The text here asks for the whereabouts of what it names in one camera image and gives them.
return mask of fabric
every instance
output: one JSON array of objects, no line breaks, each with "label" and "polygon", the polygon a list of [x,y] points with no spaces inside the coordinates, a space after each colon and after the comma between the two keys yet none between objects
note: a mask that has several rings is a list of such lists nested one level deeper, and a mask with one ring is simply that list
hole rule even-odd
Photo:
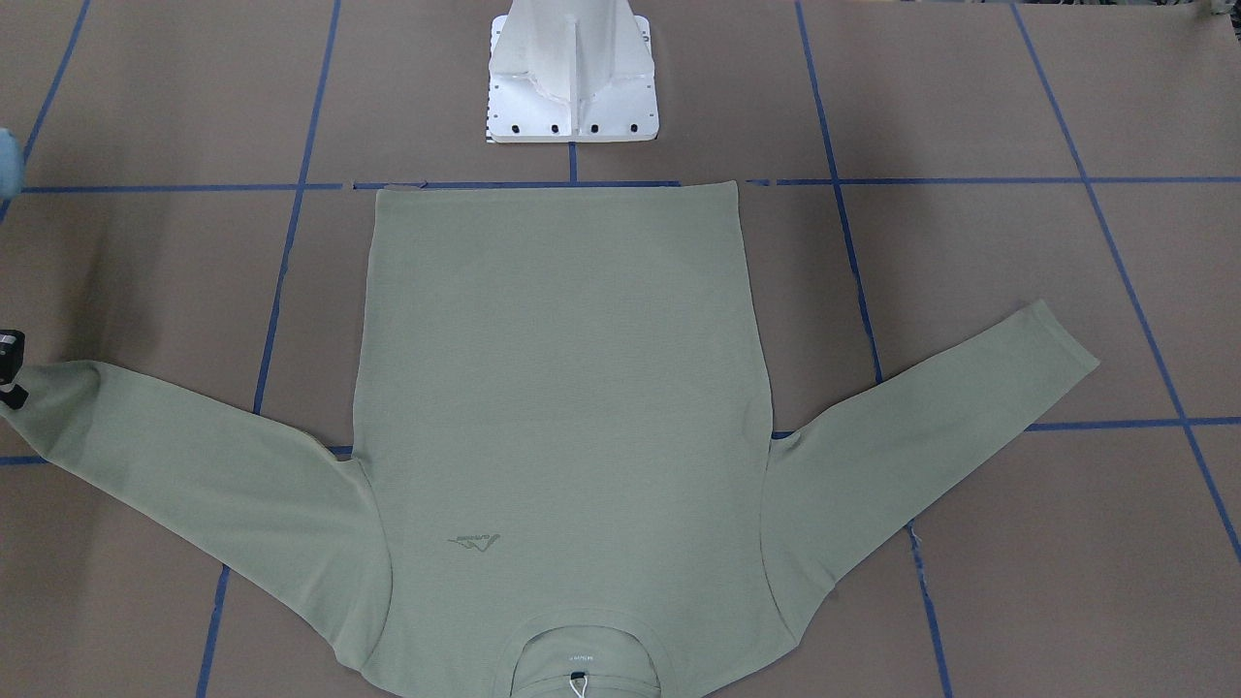
[{"label": "fabric", "polygon": [[91,361],[27,366],[0,414],[401,696],[755,672],[1097,364],[1040,302],[773,441],[736,185],[382,191],[376,219],[349,461]]}]

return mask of white string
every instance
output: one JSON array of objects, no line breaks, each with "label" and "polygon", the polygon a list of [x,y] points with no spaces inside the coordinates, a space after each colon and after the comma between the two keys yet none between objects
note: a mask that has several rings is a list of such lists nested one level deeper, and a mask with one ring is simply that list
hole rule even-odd
[{"label": "white string", "polygon": [[589,676],[583,676],[582,677],[582,689],[578,691],[577,689],[577,684],[573,683],[573,679],[572,678],[568,679],[568,687],[573,689],[573,693],[577,694],[577,698],[586,698],[586,687],[589,686],[589,683],[591,683],[591,677]]}]

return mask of shirt logo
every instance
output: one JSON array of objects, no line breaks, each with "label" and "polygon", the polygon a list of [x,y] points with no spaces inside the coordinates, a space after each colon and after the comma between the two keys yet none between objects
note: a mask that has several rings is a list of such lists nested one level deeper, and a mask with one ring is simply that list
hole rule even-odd
[{"label": "shirt logo", "polygon": [[493,533],[491,535],[458,535],[457,538],[449,538],[449,543],[455,543],[465,549],[474,549],[479,553],[486,553],[486,549],[491,546],[493,543],[500,539],[499,533]]}]

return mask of sleeve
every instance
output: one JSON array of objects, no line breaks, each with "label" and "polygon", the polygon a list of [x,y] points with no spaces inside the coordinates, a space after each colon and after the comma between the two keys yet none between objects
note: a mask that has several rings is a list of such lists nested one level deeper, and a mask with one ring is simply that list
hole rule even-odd
[{"label": "sleeve", "polygon": [[1097,365],[1040,301],[772,441],[763,564],[789,631]]},{"label": "sleeve", "polygon": [[359,667],[391,597],[366,474],[310,436],[118,366],[26,366],[2,415],[50,462],[220,559]]}]

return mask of white mounting plate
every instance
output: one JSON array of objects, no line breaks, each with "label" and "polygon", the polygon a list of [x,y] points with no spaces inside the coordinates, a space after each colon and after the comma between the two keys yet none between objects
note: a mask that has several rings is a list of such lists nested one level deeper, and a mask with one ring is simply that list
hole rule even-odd
[{"label": "white mounting plate", "polygon": [[[493,52],[506,19],[500,15],[491,22]],[[650,51],[650,22],[633,19]],[[568,103],[549,99],[525,78],[491,76],[486,108],[488,143],[617,143],[652,140],[659,133],[655,84],[649,78],[613,81],[592,94],[583,104],[578,133],[568,129]]]}]

